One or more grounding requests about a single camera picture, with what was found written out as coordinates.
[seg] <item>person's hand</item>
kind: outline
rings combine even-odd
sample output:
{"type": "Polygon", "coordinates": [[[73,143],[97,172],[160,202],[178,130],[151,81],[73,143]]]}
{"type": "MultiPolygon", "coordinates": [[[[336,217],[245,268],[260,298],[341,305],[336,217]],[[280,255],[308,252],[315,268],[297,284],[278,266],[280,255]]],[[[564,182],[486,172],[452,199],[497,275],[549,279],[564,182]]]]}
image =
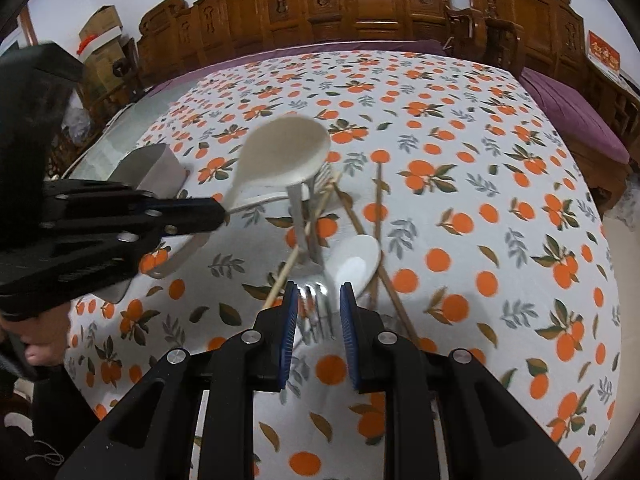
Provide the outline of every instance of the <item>person's hand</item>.
{"type": "Polygon", "coordinates": [[[65,357],[69,310],[71,303],[65,303],[24,321],[7,321],[0,316],[0,326],[19,335],[27,345],[24,354],[31,366],[55,366],[65,357]]]}

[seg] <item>orange print tablecloth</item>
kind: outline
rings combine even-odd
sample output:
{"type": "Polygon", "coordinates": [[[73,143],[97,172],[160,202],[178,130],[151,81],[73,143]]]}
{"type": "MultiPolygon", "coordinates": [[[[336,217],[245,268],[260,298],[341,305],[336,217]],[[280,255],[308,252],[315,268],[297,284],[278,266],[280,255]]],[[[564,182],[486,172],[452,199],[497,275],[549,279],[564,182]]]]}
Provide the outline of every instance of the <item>orange print tablecloth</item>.
{"type": "MultiPolygon", "coordinates": [[[[326,125],[370,231],[383,163],[385,265],[423,348],[471,349],[587,476],[615,404],[618,292],[588,188],[529,95],[507,72],[437,56],[281,57],[204,78],[138,145],[172,147],[190,170],[182,196],[220,198],[246,136],[285,113],[326,125]]],[[[336,205],[319,234],[330,254],[354,230],[336,205]]],[[[288,203],[259,206],[174,275],[139,275],[119,304],[81,298],[66,366],[96,412],[169,348],[201,352],[250,327],[291,243],[288,203]]],[[[378,304],[395,326],[382,288],[378,304]]],[[[255,396],[255,472],[381,479],[383,420],[382,395],[352,391],[340,338],[301,346],[286,389],[255,396]]]]}

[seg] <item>metal fork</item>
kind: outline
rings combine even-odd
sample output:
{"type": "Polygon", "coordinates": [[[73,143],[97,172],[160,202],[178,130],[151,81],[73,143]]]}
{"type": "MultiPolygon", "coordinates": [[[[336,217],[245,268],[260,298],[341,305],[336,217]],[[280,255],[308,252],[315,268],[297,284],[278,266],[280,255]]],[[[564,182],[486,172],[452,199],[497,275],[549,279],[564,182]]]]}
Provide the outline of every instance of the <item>metal fork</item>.
{"type": "MultiPolygon", "coordinates": [[[[325,170],[324,166],[316,176],[305,182],[309,190],[316,190],[318,188],[316,181],[324,180],[323,170],[325,170]]],[[[324,273],[322,251],[318,245],[318,236],[316,234],[317,219],[314,211],[316,210],[315,202],[318,194],[310,193],[309,196],[310,217],[308,221],[310,223],[310,233],[308,242],[302,213],[302,184],[288,187],[287,193],[291,204],[294,230],[300,248],[298,263],[291,269],[289,274],[289,277],[296,283],[300,291],[301,308],[298,327],[305,344],[310,344],[311,338],[317,343],[319,338],[323,340],[334,337],[329,292],[334,289],[324,273]]]]}

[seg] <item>wooden chopstick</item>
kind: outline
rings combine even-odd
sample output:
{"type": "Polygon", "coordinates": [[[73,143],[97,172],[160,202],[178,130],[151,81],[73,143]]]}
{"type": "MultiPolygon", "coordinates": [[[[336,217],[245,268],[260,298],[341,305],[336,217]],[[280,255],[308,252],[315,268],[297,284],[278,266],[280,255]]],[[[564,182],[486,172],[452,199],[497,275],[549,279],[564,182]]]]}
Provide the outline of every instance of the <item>wooden chopstick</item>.
{"type": "MultiPolygon", "coordinates": [[[[365,231],[364,231],[364,228],[362,227],[360,219],[356,216],[356,213],[353,212],[353,209],[351,208],[351,205],[347,202],[345,194],[343,194],[342,191],[340,190],[340,188],[338,187],[338,183],[334,182],[333,186],[334,186],[336,194],[338,195],[338,198],[340,199],[340,202],[342,202],[342,207],[347,212],[347,215],[349,216],[349,220],[351,220],[351,223],[353,224],[354,229],[356,229],[356,232],[359,235],[366,234],[365,231]]],[[[398,293],[394,289],[394,286],[391,283],[391,279],[389,279],[389,275],[386,273],[386,269],[385,269],[384,265],[382,265],[382,263],[380,263],[380,265],[378,266],[378,276],[380,277],[380,280],[382,280],[382,284],[384,285],[384,287],[386,289],[386,293],[391,298],[391,303],[394,304],[394,308],[396,310],[396,313],[398,314],[398,317],[400,318],[400,321],[404,325],[404,328],[405,328],[406,332],[409,335],[409,339],[418,348],[420,348],[420,339],[418,338],[418,333],[415,331],[414,324],[411,323],[411,320],[409,319],[409,316],[407,316],[406,310],[404,309],[404,306],[402,305],[402,301],[400,300],[400,297],[398,296],[398,293]]]]}
{"type": "MultiPolygon", "coordinates": [[[[332,195],[331,185],[332,184],[334,184],[334,185],[338,184],[338,182],[340,182],[341,177],[342,177],[342,172],[337,173],[332,178],[332,181],[327,185],[326,192],[324,193],[324,195],[320,199],[320,203],[318,204],[318,208],[316,208],[314,218],[318,218],[322,214],[322,212],[324,211],[324,208],[326,207],[326,205],[329,202],[329,199],[331,198],[331,195],[332,195]]],[[[311,222],[308,222],[305,225],[305,234],[308,235],[310,232],[311,232],[311,222]]],[[[267,299],[264,300],[264,303],[262,305],[262,310],[266,310],[267,308],[271,308],[273,306],[273,302],[278,297],[280,291],[282,290],[282,287],[284,286],[284,283],[287,281],[287,277],[289,276],[289,273],[291,272],[291,269],[293,268],[293,266],[295,265],[296,261],[298,260],[298,253],[299,252],[300,252],[300,248],[296,244],[293,247],[293,250],[291,251],[291,254],[289,255],[289,259],[287,260],[287,262],[285,263],[284,267],[282,267],[282,270],[278,274],[278,279],[276,280],[276,282],[271,287],[271,290],[269,291],[269,295],[267,296],[267,299]]]]}
{"type": "MultiPolygon", "coordinates": [[[[375,208],[376,222],[373,227],[373,235],[374,238],[380,243],[380,238],[382,236],[382,163],[378,163],[378,168],[376,169],[376,208],[375,208]]],[[[380,255],[380,263],[378,266],[382,265],[382,257],[380,255]]],[[[378,272],[373,275],[373,280],[371,280],[371,286],[369,291],[369,309],[376,310],[378,307],[378,272]]]]}

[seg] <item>white plastic spoon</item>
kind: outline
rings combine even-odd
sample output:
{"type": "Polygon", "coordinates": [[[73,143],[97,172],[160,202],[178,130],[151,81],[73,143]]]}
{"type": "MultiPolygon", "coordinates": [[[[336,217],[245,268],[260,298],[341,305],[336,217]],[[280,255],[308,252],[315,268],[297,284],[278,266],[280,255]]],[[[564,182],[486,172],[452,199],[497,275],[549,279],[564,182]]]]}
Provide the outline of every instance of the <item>white plastic spoon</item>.
{"type": "Polygon", "coordinates": [[[355,235],[338,244],[324,266],[324,272],[335,285],[336,301],[342,284],[346,282],[351,282],[353,295],[359,297],[379,263],[380,244],[373,236],[355,235]]]}
{"type": "MultiPolygon", "coordinates": [[[[304,182],[322,168],[330,145],[326,128],[308,117],[283,116],[262,124],[242,147],[222,206],[233,211],[241,191],[248,186],[287,187],[304,182]]],[[[148,275],[158,280],[168,276],[206,244],[210,236],[211,233],[192,235],[148,275]]]]}

